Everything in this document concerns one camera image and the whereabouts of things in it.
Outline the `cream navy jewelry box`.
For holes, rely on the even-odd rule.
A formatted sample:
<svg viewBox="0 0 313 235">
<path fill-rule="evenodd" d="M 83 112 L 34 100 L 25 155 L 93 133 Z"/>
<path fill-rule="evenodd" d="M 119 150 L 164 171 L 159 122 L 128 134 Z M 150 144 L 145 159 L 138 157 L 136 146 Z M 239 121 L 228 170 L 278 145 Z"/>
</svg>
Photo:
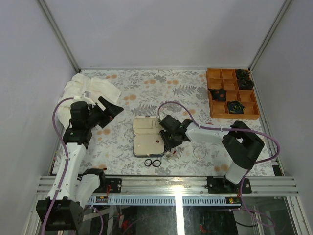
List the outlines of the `cream navy jewelry box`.
<svg viewBox="0 0 313 235">
<path fill-rule="evenodd" d="M 136 116 L 133 119 L 134 155 L 136 157 L 162 157 L 165 152 L 164 142 L 159 134 L 162 129 L 157 116 Z"/>
</svg>

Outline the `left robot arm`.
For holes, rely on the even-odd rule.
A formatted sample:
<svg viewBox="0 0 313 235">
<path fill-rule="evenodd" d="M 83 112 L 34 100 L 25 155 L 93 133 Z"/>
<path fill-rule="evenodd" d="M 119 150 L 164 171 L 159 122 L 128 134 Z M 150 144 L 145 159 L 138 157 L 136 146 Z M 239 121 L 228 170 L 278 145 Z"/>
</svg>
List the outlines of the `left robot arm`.
<svg viewBox="0 0 313 235">
<path fill-rule="evenodd" d="M 79 230 L 84 208 L 91 195 L 102 193 L 107 188 L 106 176 L 98 168 L 87 169 L 79 180 L 79 168 L 87 152 L 96 126 L 104 128 L 123 112 L 103 97 L 97 102 L 90 98 L 75 96 L 70 106 L 69 126 L 59 135 L 64 153 L 52 188 L 46 199 L 36 205 L 42 222 L 41 233 L 46 231 Z"/>
</svg>

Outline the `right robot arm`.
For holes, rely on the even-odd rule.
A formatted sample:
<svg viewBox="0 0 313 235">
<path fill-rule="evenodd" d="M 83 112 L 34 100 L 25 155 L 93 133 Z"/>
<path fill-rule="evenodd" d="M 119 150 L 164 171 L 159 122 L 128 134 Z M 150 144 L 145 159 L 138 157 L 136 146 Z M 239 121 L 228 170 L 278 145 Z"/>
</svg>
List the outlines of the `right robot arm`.
<svg viewBox="0 0 313 235">
<path fill-rule="evenodd" d="M 223 188 L 228 193 L 234 193 L 241 186 L 244 175 L 253 168 L 265 144 L 242 121 L 236 121 L 230 130 L 208 124 L 195 124 L 192 120 L 180 122 L 167 115 L 159 122 L 163 128 L 159 133 L 164 142 L 164 150 L 171 149 L 184 142 L 208 142 L 221 144 L 226 149 L 232 164 L 227 170 Z"/>
</svg>

